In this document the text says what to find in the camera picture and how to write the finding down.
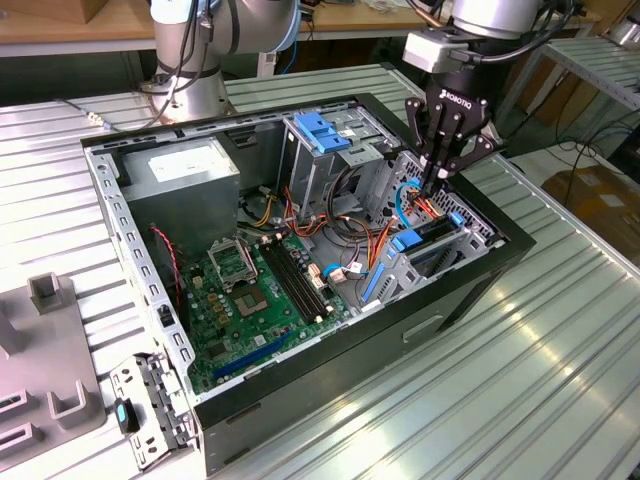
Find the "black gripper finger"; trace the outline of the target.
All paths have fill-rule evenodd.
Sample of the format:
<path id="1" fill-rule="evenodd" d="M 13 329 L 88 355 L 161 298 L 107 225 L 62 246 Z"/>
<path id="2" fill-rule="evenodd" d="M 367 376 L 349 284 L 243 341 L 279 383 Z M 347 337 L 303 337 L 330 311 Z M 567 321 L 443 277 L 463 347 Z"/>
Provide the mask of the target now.
<path id="1" fill-rule="evenodd" d="M 412 142 L 420 158 L 426 161 L 420 181 L 421 196 L 433 197 L 440 188 L 440 150 L 443 136 L 440 134 L 442 111 L 432 115 L 426 102 L 419 97 L 409 97 L 405 101 L 405 110 Z"/>
<path id="2" fill-rule="evenodd" d="M 500 150 L 500 136 L 492 120 L 469 138 L 445 135 L 429 157 L 428 197 L 438 193 L 450 177 Z"/>

